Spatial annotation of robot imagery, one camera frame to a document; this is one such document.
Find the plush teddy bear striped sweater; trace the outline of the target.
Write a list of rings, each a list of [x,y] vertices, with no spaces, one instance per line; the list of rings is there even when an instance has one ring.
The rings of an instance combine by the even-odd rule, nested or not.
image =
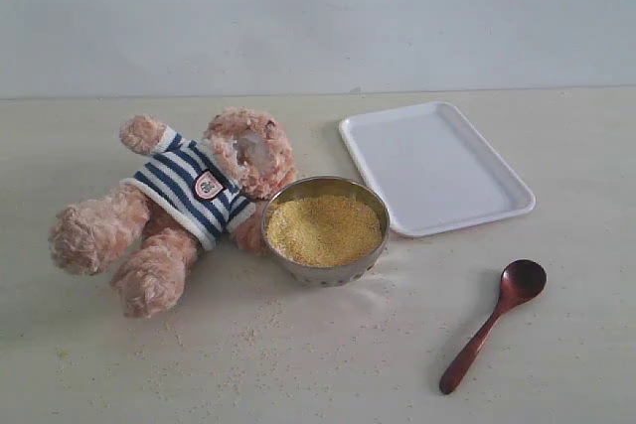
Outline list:
[[[120,142],[147,162],[98,199],[69,205],[49,232],[54,264],[96,275],[118,262],[110,281],[128,318],[173,308],[200,256],[224,236],[265,252],[264,206],[296,178],[291,143],[270,114],[230,108],[200,140],[136,115]]]

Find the yellow millet grains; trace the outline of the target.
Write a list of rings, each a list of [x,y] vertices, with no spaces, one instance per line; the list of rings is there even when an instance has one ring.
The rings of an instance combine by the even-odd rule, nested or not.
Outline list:
[[[277,206],[266,238],[291,261],[330,268],[369,255],[381,244],[383,234],[377,214],[363,202],[324,195]]]

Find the stainless steel bowl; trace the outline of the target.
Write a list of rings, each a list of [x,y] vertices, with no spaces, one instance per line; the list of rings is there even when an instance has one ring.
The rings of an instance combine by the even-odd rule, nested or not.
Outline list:
[[[344,196],[363,202],[378,216],[383,239],[369,255],[343,266],[318,268],[291,261],[280,255],[266,238],[266,227],[274,209],[289,201],[324,195]],[[294,280],[307,286],[341,286],[361,278],[372,269],[384,252],[389,238],[390,215],[382,199],[373,191],[353,180],[337,176],[316,176],[296,181],[275,194],[265,206],[261,218],[261,236],[269,255]]]

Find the white plastic tray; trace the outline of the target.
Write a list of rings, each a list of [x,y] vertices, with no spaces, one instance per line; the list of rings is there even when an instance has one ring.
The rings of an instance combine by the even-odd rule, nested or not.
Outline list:
[[[454,105],[443,101],[359,114],[339,124],[392,230],[425,237],[531,212],[536,197]]]

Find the dark red wooden spoon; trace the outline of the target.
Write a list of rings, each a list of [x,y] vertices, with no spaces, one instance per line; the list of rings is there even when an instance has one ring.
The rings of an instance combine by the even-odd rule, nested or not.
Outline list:
[[[514,308],[539,296],[546,284],[546,270],[533,260],[518,259],[504,268],[494,310],[440,377],[438,389],[443,395],[452,393],[461,383],[498,321]]]

